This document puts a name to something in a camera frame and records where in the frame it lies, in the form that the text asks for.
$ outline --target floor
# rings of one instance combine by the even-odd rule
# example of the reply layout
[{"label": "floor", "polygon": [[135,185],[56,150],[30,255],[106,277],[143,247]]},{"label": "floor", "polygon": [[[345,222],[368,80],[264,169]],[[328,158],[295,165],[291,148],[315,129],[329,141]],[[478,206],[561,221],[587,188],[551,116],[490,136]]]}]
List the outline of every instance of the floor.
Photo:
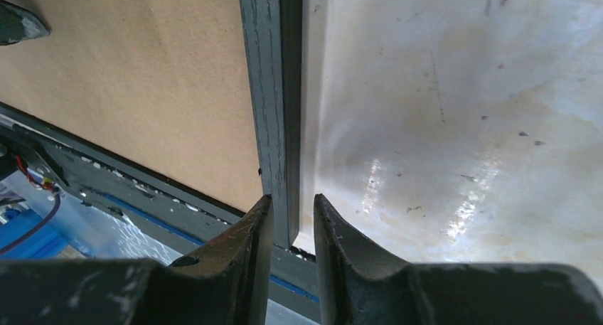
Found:
[{"label": "floor", "polygon": [[311,201],[412,262],[565,262],[603,290],[603,0],[306,0]]}]

